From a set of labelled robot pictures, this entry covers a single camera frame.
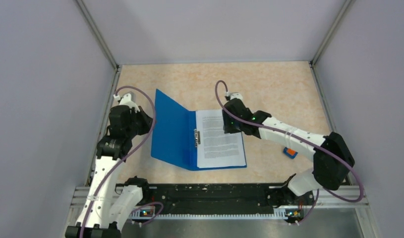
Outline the white printed paper stack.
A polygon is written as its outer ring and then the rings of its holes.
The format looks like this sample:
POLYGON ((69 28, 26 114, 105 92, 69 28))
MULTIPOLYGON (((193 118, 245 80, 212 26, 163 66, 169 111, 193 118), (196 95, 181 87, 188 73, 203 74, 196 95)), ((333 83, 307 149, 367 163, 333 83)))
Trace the white printed paper stack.
POLYGON ((247 167, 242 133, 226 134, 222 110, 195 112, 198 131, 197 168, 201 170, 247 167))

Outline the blue plastic file folder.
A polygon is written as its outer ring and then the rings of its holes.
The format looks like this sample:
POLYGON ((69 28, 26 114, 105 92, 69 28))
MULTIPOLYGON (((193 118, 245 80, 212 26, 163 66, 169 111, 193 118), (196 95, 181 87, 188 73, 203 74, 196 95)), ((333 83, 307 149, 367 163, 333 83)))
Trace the blue plastic file folder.
POLYGON ((155 109, 151 157, 189 171, 203 171, 197 168, 196 111, 189 111, 161 90, 156 90, 155 109))

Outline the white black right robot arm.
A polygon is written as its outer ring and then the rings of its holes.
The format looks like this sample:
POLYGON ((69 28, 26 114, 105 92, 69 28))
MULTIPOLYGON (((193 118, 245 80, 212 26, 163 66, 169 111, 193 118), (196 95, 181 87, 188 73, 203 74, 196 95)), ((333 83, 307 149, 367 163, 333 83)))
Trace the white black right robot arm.
POLYGON ((329 135, 307 132, 290 126, 264 111, 252 112, 240 98, 227 96, 224 105, 224 132, 269 140, 308 158, 313 167, 291 176, 282 191, 283 200, 296 204, 307 192, 325 188, 338 190, 355 161, 344 139, 336 132, 329 135))

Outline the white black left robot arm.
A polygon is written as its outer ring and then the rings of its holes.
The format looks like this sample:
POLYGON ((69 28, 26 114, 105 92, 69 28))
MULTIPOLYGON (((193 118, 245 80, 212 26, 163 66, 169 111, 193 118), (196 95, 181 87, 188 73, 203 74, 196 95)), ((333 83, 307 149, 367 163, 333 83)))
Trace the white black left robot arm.
POLYGON ((113 201, 117 179, 137 135, 147 136, 153 129, 153 119, 136 103, 126 103, 110 109, 109 125, 97 144, 95 171, 82 211, 65 231, 67 238, 119 238, 132 209, 150 200, 150 191, 143 187, 145 179, 126 186, 113 201))

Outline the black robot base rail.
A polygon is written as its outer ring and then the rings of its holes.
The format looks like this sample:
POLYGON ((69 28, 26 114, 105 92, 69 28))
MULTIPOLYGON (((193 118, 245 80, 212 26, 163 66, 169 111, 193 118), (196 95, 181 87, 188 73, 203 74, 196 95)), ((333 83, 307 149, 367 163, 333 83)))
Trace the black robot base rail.
POLYGON ((279 183, 150 184, 130 218, 300 219, 313 202, 312 192, 297 197, 279 183))

